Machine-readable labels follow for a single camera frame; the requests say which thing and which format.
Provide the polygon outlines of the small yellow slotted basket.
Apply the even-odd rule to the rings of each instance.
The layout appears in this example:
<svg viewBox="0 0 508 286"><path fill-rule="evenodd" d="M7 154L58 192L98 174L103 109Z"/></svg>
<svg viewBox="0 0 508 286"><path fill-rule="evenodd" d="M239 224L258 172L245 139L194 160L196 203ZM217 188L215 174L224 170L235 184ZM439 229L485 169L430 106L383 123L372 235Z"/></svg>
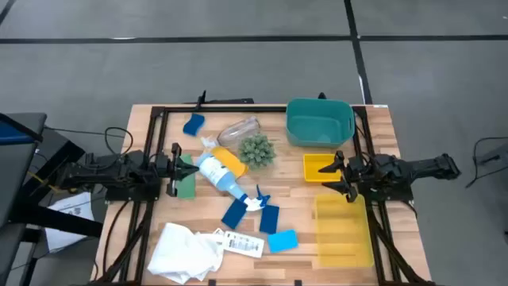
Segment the small yellow slotted basket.
<svg viewBox="0 0 508 286"><path fill-rule="evenodd" d="M331 165L334 162L333 154L304 154L303 173L306 182L328 183L341 180L341 171L327 173L319 172L320 169Z"/></svg>

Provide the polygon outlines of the green scouring pad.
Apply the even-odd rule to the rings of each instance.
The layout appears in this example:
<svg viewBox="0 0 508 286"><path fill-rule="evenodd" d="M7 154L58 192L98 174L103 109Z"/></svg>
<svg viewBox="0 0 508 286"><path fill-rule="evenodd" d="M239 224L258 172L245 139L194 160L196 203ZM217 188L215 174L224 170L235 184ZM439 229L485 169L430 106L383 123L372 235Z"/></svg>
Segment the green scouring pad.
<svg viewBox="0 0 508 286"><path fill-rule="evenodd" d="M195 174L191 174L175 185L179 199L193 199L195 197Z"/></svg>

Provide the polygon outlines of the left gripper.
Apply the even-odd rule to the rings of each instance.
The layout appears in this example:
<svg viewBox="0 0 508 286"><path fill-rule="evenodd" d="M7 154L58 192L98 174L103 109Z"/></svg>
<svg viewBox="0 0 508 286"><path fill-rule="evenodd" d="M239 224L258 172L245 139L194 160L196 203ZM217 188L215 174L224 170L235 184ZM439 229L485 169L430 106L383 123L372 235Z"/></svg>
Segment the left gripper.
<svg viewBox="0 0 508 286"><path fill-rule="evenodd" d="M154 159L155 170L158 177L170 180L167 184L166 193L171 197L176 197L178 193L175 185L178 179L179 158L181 153L181 146L178 143L173 143L171 146L171 155L160 152L155 155ZM184 170L181 173L181 179L183 180L188 176L194 175L199 170L199 167L181 160L181 169Z"/></svg>

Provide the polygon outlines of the teal plastic bin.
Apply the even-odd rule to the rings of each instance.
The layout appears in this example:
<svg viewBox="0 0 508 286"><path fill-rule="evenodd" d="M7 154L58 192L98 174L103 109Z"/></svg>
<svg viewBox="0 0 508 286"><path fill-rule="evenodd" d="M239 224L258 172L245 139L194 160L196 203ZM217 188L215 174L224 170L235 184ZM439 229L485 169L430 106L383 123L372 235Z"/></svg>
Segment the teal plastic bin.
<svg viewBox="0 0 508 286"><path fill-rule="evenodd" d="M294 146L338 148L355 134L353 109L339 100L293 99L287 104L286 132Z"/></svg>

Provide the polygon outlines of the black mount bracket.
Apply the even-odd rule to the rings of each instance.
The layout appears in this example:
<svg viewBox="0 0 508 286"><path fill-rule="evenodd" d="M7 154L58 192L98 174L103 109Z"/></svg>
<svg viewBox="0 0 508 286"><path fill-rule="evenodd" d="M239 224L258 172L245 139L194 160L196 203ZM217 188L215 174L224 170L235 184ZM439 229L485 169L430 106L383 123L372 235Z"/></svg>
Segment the black mount bracket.
<svg viewBox="0 0 508 286"><path fill-rule="evenodd" d="M202 94L198 97L196 105L201 106L202 104L254 104L254 103L255 102L252 98L206 100L206 90L204 90Z"/></svg>

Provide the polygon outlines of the blue rectangular sponge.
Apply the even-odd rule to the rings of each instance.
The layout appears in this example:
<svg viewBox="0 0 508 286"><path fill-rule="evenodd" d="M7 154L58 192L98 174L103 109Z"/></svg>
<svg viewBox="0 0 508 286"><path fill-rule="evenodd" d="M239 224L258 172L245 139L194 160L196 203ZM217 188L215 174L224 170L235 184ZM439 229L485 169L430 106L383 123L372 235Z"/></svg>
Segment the blue rectangular sponge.
<svg viewBox="0 0 508 286"><path fill-rule="evenodd" d="M266 205L261 213L260 232L275 234L279 217L279 207Z"/></svg>
<svg viewBox="0 0 508 286"><path fill-rule="evenodd" d="M231 230L235 230L246 212L247 205L240 200L235 199L225 212L221 221Z"/></svg>
<svg viewBox="0 0 508 286"><path fill-rule="evenodd" d="M298 237L295 230L269 234L267 242L271 253L280 253L298 247Z"/></svg>

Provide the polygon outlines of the translucent yellow plastic bin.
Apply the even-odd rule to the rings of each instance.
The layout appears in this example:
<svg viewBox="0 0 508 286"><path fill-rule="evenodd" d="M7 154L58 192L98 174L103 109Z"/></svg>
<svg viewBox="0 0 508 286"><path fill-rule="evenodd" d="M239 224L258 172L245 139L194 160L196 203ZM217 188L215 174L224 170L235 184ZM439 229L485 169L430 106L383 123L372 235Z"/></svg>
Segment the translucent yellow plastic bin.
<svg viewBox="0 0 508 286"><path fill-rule="evenodd" d="M340 194L314 198L317 255L326 268L370 268L374 265L365 199L352 203Z"/></svg>

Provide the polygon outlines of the black workbench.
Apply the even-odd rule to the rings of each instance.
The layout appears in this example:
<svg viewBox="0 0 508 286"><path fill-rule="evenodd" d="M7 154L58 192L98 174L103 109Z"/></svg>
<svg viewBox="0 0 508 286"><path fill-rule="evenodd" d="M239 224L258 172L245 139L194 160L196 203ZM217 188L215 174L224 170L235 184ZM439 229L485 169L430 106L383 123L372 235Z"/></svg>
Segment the black workbench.
<svg viewBox="0 0 508 286"><path fill-rule="evenodd" d="M5 286L22 242L40 241L41 227L98 238L102 224L41 207L27 198L21 184L29 169L37 142L43 141L43 113L0 113L6 125L25 135L20 144L0 142L0 286Z"/></svg>

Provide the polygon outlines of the artificial green potted plant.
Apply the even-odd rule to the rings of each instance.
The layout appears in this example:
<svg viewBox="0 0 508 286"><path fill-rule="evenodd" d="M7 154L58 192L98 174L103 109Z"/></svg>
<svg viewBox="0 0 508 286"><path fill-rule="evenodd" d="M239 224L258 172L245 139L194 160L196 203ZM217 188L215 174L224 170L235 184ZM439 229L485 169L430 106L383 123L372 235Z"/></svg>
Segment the artificial green potted plant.
<svg viewBox="0 0 508 286"><path fill-rule="evenodd" d="M252 169L266 168L276 157L273 143L262 133L243 139L238 155L240 161Z"/></svg>

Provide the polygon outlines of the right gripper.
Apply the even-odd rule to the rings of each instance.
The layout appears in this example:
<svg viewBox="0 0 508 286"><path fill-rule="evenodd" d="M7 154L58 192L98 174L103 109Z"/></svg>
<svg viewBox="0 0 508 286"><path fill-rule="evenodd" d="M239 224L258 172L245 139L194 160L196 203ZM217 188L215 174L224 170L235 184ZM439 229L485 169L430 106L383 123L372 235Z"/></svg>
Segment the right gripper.
<svg viewBox="0 0 508 286"><path fill-rule="evenodd" d="M318 171L320 173L334 173L338 170L342 171L343 179L341 181L324 182L322 185L338 191L342 195L346 195L349 203L353 203L358 191L354 184L360 181L360 171L363 169L363 159L361 157L350 157L348 163L344 163L344 154L342 151L336 151L333 157L333 163L329 164Z"/></svg>

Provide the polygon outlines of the spray bottle with blue liquid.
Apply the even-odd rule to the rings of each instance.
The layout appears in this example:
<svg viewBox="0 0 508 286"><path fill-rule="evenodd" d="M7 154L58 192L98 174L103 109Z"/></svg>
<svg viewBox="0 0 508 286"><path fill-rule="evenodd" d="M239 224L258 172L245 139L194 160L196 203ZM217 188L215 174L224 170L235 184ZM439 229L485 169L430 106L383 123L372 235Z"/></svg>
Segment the spray bottle with blue liquid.
<svg viewBox="0 0 508 286"><path fill-rule="evenodd" d="M230 194L234 199L244 203L246 211L259 211L267 206L269 195L262 195L250 199L243 188L236 182L234 174L211 153L203 153L197 161L200 173L219 191Z"/></svg>

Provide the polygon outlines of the white crumpled cloth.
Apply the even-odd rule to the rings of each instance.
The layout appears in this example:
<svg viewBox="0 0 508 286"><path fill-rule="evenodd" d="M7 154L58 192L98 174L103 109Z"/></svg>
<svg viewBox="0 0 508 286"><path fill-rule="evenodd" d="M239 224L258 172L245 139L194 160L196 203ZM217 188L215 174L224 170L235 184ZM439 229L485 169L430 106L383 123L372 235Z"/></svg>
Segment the white crumpled cloth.
<svg viewBox="0 0 508 286"><path fill-rule="evenodd" d="M208 272L216 272L224 257L224 234L193 233L185 226L166 223L156 244L147 270L178 284L191 278L203 281Z"/></svg>

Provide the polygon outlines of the clear plastic cup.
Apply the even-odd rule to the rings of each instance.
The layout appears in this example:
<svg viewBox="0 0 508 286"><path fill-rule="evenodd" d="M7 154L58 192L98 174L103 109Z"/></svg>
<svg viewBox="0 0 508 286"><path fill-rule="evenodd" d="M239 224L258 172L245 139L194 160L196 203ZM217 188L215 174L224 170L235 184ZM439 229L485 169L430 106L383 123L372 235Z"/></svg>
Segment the clear plastic cup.
<svg viewBox="0 0 508 286"><path fill-rule="evenodd" d="M222 146L236 148L242 140L254 136L261 131L261 125L256 116L251 116L236 122L222 130L216 137L201 137L201 143L205 148L212 149Z"/></svg>

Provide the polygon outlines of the blue wavy sponge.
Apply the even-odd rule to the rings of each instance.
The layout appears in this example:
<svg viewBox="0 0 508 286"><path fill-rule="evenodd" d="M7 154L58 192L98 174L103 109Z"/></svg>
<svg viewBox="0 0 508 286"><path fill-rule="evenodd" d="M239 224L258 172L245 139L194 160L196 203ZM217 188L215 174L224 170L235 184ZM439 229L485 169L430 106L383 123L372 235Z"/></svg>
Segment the blue wavy sponge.
<svg viewBox="0 0 508 286"><path fill-rule="evenodd" d="M190 119L183 126L183 132L187 135L196 137L204 122L205 117L203 115L192 113Z"/></svg>

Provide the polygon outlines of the yellow cloth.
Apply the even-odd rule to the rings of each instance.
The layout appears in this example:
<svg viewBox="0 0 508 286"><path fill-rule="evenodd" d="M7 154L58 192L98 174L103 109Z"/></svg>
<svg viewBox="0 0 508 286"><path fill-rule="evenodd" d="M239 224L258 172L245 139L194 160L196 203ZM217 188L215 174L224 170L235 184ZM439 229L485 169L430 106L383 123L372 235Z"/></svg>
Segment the yellow cloth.
<svg viewBox="0 0 508 286"><path fill-rule="evenodd" d="M242 177L248 171L248 166L241 162L241 160L231 153L227 148L217 146L211 150L215 156L224 166L230 170L236 178Z"/></svg>

